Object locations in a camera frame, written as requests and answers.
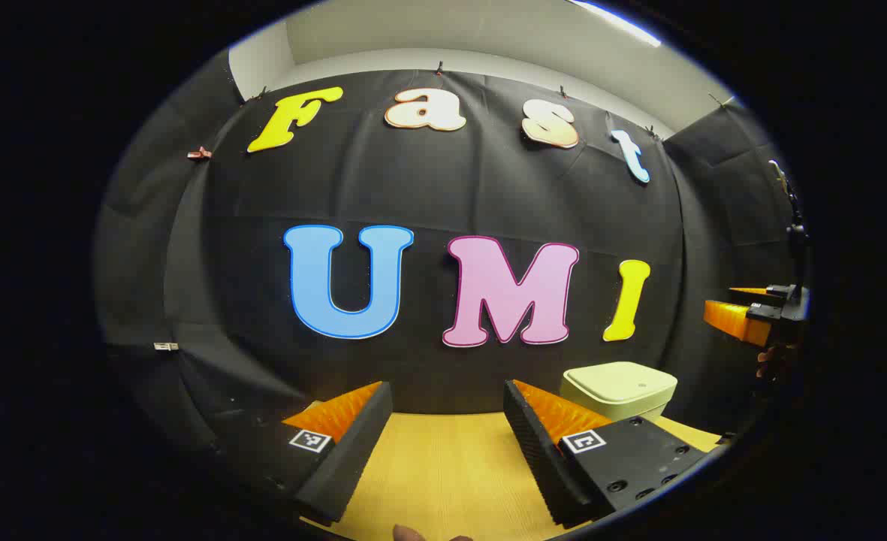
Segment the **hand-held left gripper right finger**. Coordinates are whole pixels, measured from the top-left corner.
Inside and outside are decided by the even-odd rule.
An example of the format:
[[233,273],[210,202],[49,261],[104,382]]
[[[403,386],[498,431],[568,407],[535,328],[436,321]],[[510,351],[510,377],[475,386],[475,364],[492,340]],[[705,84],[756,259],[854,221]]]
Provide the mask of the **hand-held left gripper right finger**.
[[635,506],[707,455],[641,416],[611,420],[516,379],[502,411],[554,520],[571,528]]

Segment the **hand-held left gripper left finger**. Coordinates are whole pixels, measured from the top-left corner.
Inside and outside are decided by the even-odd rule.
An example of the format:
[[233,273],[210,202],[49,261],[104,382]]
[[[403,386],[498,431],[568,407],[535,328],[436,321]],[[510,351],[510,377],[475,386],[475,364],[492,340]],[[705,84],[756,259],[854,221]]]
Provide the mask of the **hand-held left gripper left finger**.
[[351,496],[393,411],[376,381],[289,408],[231,409],[212,417],[222,463],[265,506],[330,526]]

